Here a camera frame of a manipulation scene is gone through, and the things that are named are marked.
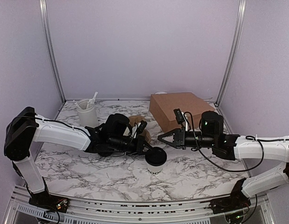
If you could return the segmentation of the black cup lid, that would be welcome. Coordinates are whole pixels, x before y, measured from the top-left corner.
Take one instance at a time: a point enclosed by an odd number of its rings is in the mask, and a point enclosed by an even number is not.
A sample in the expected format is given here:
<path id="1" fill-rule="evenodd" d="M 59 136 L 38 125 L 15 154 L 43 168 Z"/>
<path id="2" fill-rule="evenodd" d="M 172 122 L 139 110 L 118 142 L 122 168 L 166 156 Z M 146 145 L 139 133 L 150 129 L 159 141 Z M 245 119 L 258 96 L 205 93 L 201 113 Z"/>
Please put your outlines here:
<path id="1" fill-rule="evenodd" d="M 162 148 L 154 147 L 145 155 L 145 160 L 152 166 L 161 166 L 167 161 L 167 154 Z"/>

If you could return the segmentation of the single white paper cup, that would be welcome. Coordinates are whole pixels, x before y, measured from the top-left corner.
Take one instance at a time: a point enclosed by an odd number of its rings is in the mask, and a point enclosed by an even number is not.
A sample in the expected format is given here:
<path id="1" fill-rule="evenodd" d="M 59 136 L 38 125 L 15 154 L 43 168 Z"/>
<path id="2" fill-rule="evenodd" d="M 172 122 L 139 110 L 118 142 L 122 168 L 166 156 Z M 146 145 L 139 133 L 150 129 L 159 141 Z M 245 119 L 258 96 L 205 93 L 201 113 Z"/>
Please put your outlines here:
<path id="1" fill-rule="evenodd" d="M 164 167 L 164 164 L 162 164 L 160 166 L 153 166 L 153 165 L 147 163 L 147 170 L 152 175 L 157 175 L 157 174 L 161 173 L 163 167 Z"/>

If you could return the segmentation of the brown pulp cup carrier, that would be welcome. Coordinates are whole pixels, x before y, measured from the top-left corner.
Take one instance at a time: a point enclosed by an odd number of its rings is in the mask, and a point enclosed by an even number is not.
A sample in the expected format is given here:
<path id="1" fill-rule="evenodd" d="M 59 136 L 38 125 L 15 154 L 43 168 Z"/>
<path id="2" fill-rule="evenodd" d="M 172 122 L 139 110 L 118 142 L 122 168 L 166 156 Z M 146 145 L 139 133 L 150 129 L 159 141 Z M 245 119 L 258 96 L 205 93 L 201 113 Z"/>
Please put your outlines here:
<path id="1" fill-rule="evenodd" d="M 151 142 L 151 135 L 143 124 L 143 122 L 146 122 L 146 119 L 141 115 L 133 115 L 133 116 L 130 116 L 128 118 L 129 118 L 130 126 L 132 128 L 134 128 L 136 125 L 138 125 L 138 128 L 140 129 L 139 135 L 143 136 L 147 143 L 150 143 Z"/>

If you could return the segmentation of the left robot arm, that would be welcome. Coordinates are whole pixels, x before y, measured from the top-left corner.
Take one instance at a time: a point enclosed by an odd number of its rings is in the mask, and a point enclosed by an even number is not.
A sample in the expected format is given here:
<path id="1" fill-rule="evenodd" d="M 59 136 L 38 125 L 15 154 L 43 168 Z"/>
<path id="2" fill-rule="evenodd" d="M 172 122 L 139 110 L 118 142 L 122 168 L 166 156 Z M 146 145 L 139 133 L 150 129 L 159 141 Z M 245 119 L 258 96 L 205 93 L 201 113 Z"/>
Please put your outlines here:
<path id="1" fill-rule="evenodd" d="M 32 142 L 72 147 L 105 157 L 115 152 L 146 155 L 154 151 L 142 135 L 146 126 L 144 120 L 131 125 L 130 119 L 120 113 L 109 115 L 106 122 L 96 127 L 71 126 L 47 119 L 37 114 L 33 107 L 26 107 L 6 128 L 4 155 L 25 181 L 31 197 L 42 207 L 49 208 L 54 203 L 54 197 L 49 193 L 31 155 Z"/>

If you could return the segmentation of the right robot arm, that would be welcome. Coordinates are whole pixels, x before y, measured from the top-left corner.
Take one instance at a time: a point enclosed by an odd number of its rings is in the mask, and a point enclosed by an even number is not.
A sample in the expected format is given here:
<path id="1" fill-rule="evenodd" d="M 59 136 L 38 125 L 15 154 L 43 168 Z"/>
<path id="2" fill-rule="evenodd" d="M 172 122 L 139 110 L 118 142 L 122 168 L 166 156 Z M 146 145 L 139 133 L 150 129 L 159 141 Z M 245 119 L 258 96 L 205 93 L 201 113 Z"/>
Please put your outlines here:
<path id="1" fill-rule="evenodd" d="M 158 136 L 158 140 L 173 148 L 188 147 L 200 151 L 210 148 L 212 154 L 224 160 L 237 159 L 276 160 L 281 163 L 257 176 L 237 181 L 231 195 L 226 199 L 230 209 L 236 209 L 245 198 L 289 184 L 289 136 L 276 138 L 258 138 L 239 134 L 224 133 L 224 118 L 214 111 L 202 113 L 199 131 L 188 131 L 184 114 L 175 109 L 176 121 L 181 128 L 175 128 Z"/>

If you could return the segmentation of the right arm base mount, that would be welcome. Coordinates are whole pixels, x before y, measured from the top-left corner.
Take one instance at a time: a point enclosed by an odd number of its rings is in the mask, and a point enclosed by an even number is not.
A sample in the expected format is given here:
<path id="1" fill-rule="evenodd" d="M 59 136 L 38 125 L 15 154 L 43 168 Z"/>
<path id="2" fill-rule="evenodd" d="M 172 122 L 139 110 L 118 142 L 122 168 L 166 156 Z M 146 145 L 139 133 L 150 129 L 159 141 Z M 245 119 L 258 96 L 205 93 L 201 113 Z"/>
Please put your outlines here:
<path id="1" fill-rule="evenodd" d="M 212 209 L 213 214 L 238 210 L 251 205 L 249 197 L 242 192 L 245 180 L 246 178 L 238 180 L 229 196 L 210 200 L 209 208 Z"/>

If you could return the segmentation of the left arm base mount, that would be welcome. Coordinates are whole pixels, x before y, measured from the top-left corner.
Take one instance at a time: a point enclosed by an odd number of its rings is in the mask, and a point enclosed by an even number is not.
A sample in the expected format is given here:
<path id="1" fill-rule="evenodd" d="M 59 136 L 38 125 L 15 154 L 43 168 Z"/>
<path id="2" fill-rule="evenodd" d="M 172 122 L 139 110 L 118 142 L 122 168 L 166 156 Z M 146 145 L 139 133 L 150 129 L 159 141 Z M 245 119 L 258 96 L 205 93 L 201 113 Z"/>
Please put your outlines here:
<path id="1" fill-rule="evenodd" d="M 66 213 L 69 206 L 69 199 L 63 196 L 55 196 L 48 192 L 48 189 L 41 193 L 32 193 L 27 186 L 27 191 L 30 194 L 29 204 L 44 209 L 57 210 L 61 213 Z"/>

